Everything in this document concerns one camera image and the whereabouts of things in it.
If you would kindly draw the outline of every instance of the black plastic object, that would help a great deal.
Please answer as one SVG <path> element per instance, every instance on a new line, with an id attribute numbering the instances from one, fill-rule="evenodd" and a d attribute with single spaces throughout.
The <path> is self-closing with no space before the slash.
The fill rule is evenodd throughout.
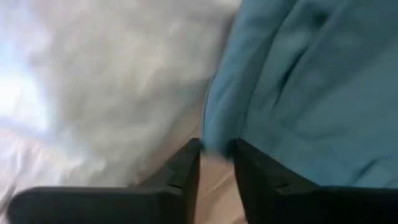
<path id="1" fill-rule="evenodd" d="M 192 139 L 142 186 L 126 189 L 38 187 L 16 195 L 12 224 L 191 224 L 202 145 Z"/>
<path id="2" fill-rule="evenodd" d="M 231 150 L 249 224 L 398 223 L 398 190 L 319 187 L 242 139 Z"/>

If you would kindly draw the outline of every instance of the bedding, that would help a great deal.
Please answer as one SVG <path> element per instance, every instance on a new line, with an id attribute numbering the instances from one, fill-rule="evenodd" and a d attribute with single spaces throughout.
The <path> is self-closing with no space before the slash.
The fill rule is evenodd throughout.
<path id="1" fill-rule="evenodd" d="M 197 128 L 238 6 L 0 0 L 0 213 L 29 187 L 150 175 Z"/>

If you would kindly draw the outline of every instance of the blurry surface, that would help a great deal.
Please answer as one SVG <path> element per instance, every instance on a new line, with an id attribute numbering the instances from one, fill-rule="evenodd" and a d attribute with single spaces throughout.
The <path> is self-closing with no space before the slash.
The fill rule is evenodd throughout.
<path id="1" fill-rule="evenodd" d="M 0 0 L 0 192 L 142 180 L 200 122 L 238 4 Z"/>

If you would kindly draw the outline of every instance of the blue clothing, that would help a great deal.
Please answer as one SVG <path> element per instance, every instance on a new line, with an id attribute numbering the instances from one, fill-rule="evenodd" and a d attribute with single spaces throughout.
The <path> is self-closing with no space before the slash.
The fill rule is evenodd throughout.
<path id="1" fill-rule="evenodd" d="M 398 187 L 398 1 L 244 0 L 203 142 L 243 138 L 320 185 Z"/>

